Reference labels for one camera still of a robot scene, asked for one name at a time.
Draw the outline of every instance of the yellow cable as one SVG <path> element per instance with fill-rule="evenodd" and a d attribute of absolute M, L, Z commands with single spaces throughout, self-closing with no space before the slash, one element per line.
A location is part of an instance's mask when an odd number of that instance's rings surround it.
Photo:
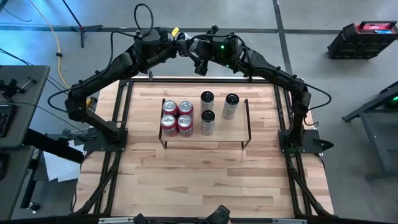
<path fill-rule="evenodd" d="M 40 10 L 36 7 L 36 5 L 32 2 L 32 0 L 29 0 L 29 1 L 30 1 L 30 3 L 32 3 L 32 5 L 35 7 L 35 9 L 37 10 L 37 12 L 43 17 L 43 19 L 45 20 L 45 22 L 47 23 L 47 25 L 49 25 L 49 27 L 50 27 L 50 29 L 51 29 L 51 32 L 52 32 L 52 34 L 54 35 L 55 40 L 57 41 L 58 53 L 61 53 L 60 42 L 58 41 L 58 37 L 57 37 L 57 35 L 55 34 L 54 29 L 52 28 L 51 24 L 46 20 L 46 18 L 43 16 L 43 14 L 40 12 Z M 60 74 L 60 77 L 61 77 L 61 79 L 62 79 L 63 84 L 65 84 L 65 86 L 66 86 L 67 88 L 69 88 L 69 86 L 68 86 L 68 84 L 66 83 L 65 79 L 63 78 L 63 75 L 62 75 L 62 72 L 61 72 L 61 57 L 60 57 L 60 56 L 57 56 L 57 57 L 58 57 L 58 73 Z"/>

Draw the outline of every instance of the paper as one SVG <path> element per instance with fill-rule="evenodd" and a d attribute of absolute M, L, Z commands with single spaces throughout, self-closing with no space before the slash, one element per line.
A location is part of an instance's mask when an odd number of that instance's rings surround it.
<path fill-rule="evenodd" d="M 69 141 L 69 146 L 83 152 L 84 145 L 75 146 L 74 141 Z M 58 182 L 79 178 L 80 164 L 62 159 L 53 154 L 44 152 L 45 165 L 49 180 L 58 178 Z"/>

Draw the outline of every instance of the can lid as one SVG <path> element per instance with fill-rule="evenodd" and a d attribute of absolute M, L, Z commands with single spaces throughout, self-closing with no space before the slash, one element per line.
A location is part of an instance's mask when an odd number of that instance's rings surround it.
<path fill-rule="evenodd" d="M 178 118 L 178 125 L 182 128 L 186 128 L 192 124 L 192 118 L 188 115 L 181 115 Z"/>
<path fill-rule="evenodd" d="M 167 111 L 167 112 L 171 112 L 171 111 L 175 110 L 176 107 L 177 107 L 177 105 L 172 100 L 167 100 L 163 104 L 163 110 Z"/>
<path fill-rule="evenodd" d="M 230 94 L 228 94 L 228 95 L 226 96 L 225 100 L 226 100 L 226 102 L 227 102 L 229 105 L 236 105 L 236 104 L 239 103 L 239 97 L 238 97 L 237 94 L 235 94 L 235 93 L 230 93 Z"/>
<path fill-rule="evenodd" d="M 189 112 L 192 109 L 192 104 L 185 100 L 180 103 L 179 108 L 181 112 Z"/>
<path fill-rule="evenodd" d="M 206 123 L 210 123 L 210 122 L 214 121 L 215 118 L 216 118 L 216 115 L 211 110 L 206 110 L 201 114 L 202 121 L 204 121 Z"/>
<path fill-rule="evenodd" d="M 170 127 L 173 126 L 173 124 L 175 123 L 175 118 L 173 115 L 167 114 L 163 116 L 160 122 L 162 123 L 163 126 Z"/>
<path fill-rule="evenodd" d="M 203 93 L 201 93 L 200 98 L 203 102 L 210 103 L 214 100 L 214 95 L 210 91 L 204 91 Z"/>

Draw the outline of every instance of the wooden tabletop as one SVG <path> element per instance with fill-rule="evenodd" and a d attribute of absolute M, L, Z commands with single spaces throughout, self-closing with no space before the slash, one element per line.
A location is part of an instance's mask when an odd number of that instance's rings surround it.
<path fill-rule="evenodd" d="M 99 94 L 96 113 L 105 120 L 112 117 L 117 89 L 118 83 L 113 83 Z M 240 142 L 171 142 L 163 149 L 158 139 L 162 99 L 194 101 L 205 90 L 216 99 L 228 93 L 248 99 L 252 141 L 244 151 Z M 231 217 L 293 217 L 277 138 L 273 85 L 135 83 L 126 126 L 129 136 L 119 167 L 113 216 L 207 217 L 222 204 L 231 210 Z M 75 210 L 97 187 L 103 157 L 104 152 L 94 152 L 83 163 Z M 333 213 L 321 161 L 311 154 L 302 157 L 308 188 Z M 297 192 L 303 211 L 302 194 Z"/>

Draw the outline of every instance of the soda can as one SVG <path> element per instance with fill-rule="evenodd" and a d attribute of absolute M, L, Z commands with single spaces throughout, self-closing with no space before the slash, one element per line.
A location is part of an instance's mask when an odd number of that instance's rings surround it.
<path fill-rule="evenodd" d="M 201 133 L 205 136 L 213 134 L 216 115 L 211 110 L 206 110 L 201 114 Z"/>
<path fill-rule="evenodd" d="M 237 94 L 230 93 L 225 98 L 223 118 L 232 119 L 234 118 L 236 108 L 238 107 L 239 97 Z"/>
<path fill-rule="evenodd" d="M 175 118 L 178 117 L 178 108 L 177 108 L 177 104 L 172 101 L 172 100 L 167 100 L 166 102 L 164 102 L 163 104 L 163 114 L 171 114 L 173 115 Z"/>
<path fill-rule="evenodd" d="M 170 137 L 174 137 L 178 134 L 177 122 L 175 122 L 175 119 L 173 115 L 167 114 L 160 120 L 160 125 L 164 133 Z"/>
<path fill-rule="evenodd" d="M 189 137 L 193 134 L 193 121 L 188 115 L 181 115 L 178 118 L 178 130 L 183 137 Z"/>
<path fill-rule="evenodd" d="M 214 105 L 214 94 L 210 91 L 204 91 L 200 95 L 200 112 L 204 112 L 206 110 L 213 110 Z"/>
<path fill-rule="evenodd" d="M 178 112 L 180 115 L 188 115 L 193 118 L 193 105 L 189 101 L 182 101 L 178 106 Z"/>

